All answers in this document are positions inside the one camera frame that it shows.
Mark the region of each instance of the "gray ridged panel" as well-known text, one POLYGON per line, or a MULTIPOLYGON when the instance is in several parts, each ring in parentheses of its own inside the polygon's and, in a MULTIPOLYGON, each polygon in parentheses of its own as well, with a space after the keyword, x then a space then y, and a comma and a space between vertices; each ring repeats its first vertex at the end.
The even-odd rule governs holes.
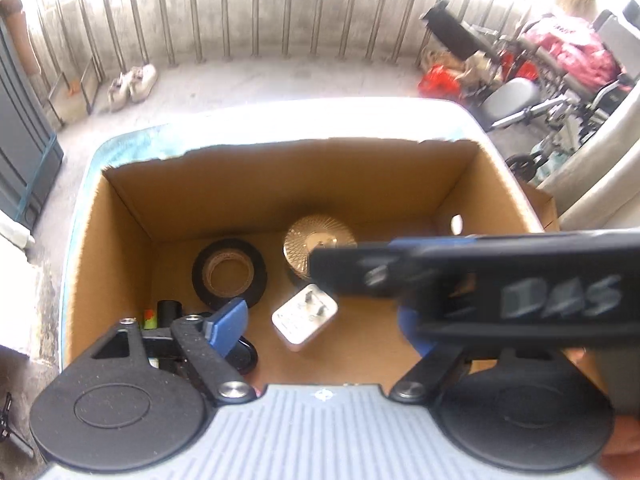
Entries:
MULTIPOLYGON (((96 477, 53 466, 42 478, 96 477)), ((607 478, 594 466, 552 477, 607 478)), ((443 437, 427 409, 387 400, 378 386, 275 385, 255 402, 220 409, 200 440, 184 453, 153 468, 104 478, 531 480, 540 476, 511 473, 467 456, 443 437)))

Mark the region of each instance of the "black oval object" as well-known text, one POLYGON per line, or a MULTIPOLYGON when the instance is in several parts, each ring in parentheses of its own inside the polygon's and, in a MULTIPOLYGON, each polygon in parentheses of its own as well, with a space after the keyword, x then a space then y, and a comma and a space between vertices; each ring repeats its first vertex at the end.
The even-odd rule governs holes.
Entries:
POLYGON ((198 297, 212 310, 218 310, 232 298, 242 298, 247 306, 254 306, 267 286, 267 268, 262 255, 249 242, 240 238, 224 238, 200 251, 191 269, 191 283, 198 297), (248 279, 238 290, 223 295, 207 283, 205 276, 225 260, 237 260, 248 267, 248 279))

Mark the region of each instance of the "black tape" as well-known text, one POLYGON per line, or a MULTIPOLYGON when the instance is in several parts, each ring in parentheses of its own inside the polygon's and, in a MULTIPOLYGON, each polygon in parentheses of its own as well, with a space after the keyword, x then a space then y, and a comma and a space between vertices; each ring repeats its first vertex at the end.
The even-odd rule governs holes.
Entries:
POLYGON ((191 269, 191 283, 198 297, 212 310, 217 310, 228 303, 231 298, 240 297, 246 301, 247 306, 254 306, 264 294, 267 286, 267 268, 264 265, 262 255, 249 242, 239 238, 224 238, 205 247, 191 269), (253 266, 254 277, 245 290, 234 294, 231 297, 216 295, 204 282, 205 266, 216 254, 231 251, 244 254, 253 266))

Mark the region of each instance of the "concrete wall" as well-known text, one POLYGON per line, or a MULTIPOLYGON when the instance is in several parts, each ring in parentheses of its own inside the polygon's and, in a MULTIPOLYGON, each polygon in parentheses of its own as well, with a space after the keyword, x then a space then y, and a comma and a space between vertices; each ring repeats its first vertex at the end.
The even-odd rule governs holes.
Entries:
MULTIPOLYGON (((319 31, 318 53, 336 56, 342 34, 348 0, 324 0, 319 31)), ((415 0, 400 57, 415 60, 424 35, 424 27, 418 16, 428 10, 436 0, 415 0)), ((457 13, 463 0, 450 0, 450 8, 457 13)), ((478 23, 490 0, 471 0, 465 19, 478 23)), ((505 11, 513 0, 495 0, 486 21, 489 28, 498 28, 505 11)), ((54 68, 50 62, 36 13, 36 0, 24 0, 35 47, 40 54, 44 69, 54 79, 54 68)), ((78 0, 61 0, 63 17, 69 30, 72 50, 78 63, 84 66, 90 57, 86 31, 82 24, 78 0)), ((373 59, 388 59, 396 39, 406 8, 407 0, 386 0, 383 8, 373 59)), ((114 22, 127 68, 140 64, 142 58, 134 28, 130 0, 110 0, 114 22)), ((346 58, 361 60, 369 41, 378 0, 355 0, 353 20, 348 36, 346 58)), ((285 0, 260 0, 259 38, 262 56, 278 56, 282 47, 283 14, 285 0)), ((221 0, 197 0, 200 36, 205 59, 223 55, 221 0)), ((290 49, 292 56, 307 56, 310 51, 316 0, 292 0, 290 17, 290 49)), ((524 4, 516 5, 508 16, 505 32, 511 32, 520 19, 524 4)), ((60 30, 60 20, 55 9, 55 0, 42 0, 44 22, 51 37, 54 53, 62 69, 68 75, 75 73, 68 48, 60 30)), ((114 53, 107 26, 102 0, 86 0, 90 25, 97 43, 98 54, 108 76, 116 75, 120 69, 114 53)), ((140 19, 146 48, 151 62, 163 66, 168 63, 162 33, 162 20, 158 0, 138 0, 140 19)), ((167 0, 168 21, 177 62, 194 61, 194 35, 191 25, 190 0, 167 0)), ((230 52, 233 57, 250 56, 252 53, 252 0, 228 0, 230 52)))

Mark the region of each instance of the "shoe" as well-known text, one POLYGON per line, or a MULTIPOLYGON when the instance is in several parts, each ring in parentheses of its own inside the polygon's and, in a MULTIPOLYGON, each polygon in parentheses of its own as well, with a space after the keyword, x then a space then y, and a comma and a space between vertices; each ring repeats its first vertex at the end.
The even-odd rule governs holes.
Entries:
POLYGON ((127 104, 129 98, 129 84, 131 82, 131 72, 126 74, 120 74, 113 80, 111 86, 107 90, 107 99, 109 101, 109 108, 112 112, 122 110, 124 105, 127 104))
POLYGON ((158 70, 156 70, 155 66, 148 64, 143 67, 133 67, 130 74, 129 91, 131 100, 134 103, 142 102, 149 96, 151 89, 156 84, 158 70))

